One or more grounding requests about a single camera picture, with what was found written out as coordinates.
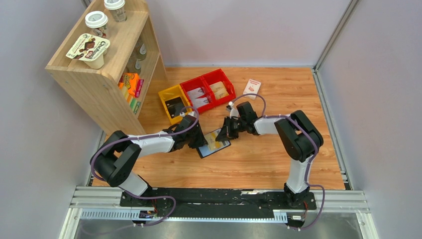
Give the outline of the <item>gold credit card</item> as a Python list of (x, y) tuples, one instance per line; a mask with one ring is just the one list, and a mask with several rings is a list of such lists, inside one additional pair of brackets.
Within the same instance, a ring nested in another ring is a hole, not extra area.
[(229, 141), (217, 141), (216, 137), (218, 136), (218, 134), (220, 133), (221, 129), (216, 129), (212, 132), (207, 133), (206, 135), (204, 135), (207, 143), (208, 143), (208, 149), (211, 152), (214, 151), (218, 151), (220, 149), (223, 149), (224, 147), (229, 146)]
[(214, 92), (214, 96), (215, 96), (216, 100), (227, 97), (228, 95), (229, 95), (229, 93), (226, 90), (226, 88), (221, 88), (221, 89)]

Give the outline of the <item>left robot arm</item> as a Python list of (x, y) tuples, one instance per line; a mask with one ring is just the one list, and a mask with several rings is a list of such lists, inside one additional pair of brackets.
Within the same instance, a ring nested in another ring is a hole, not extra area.
[(92, 156), (90, 166), (109, 186), (142, 196), (150, 186), (133, 172), (136, 161), (156, 153), (174, 152), (185, 145), (191, 149), (207, 145), (198, 118), (192, 115), (155, 134), (128, 135), (117, 130)]

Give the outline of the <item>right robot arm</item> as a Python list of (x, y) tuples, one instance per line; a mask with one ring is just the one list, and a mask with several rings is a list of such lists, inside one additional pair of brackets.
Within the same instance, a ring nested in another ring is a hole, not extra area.
[(323, 137), (306, 114), (297, 110), (287, 116), (259, 117), (250, 102), (227, 106), (230, 116), (225, 117), (216, 141), (237, 139), (239, 133), (252, 135), (277, 134), (291, 158), (290, 172), (284, 191), (291, 199), (306, 194), (309, 171), (313, 159), (323, 145)]

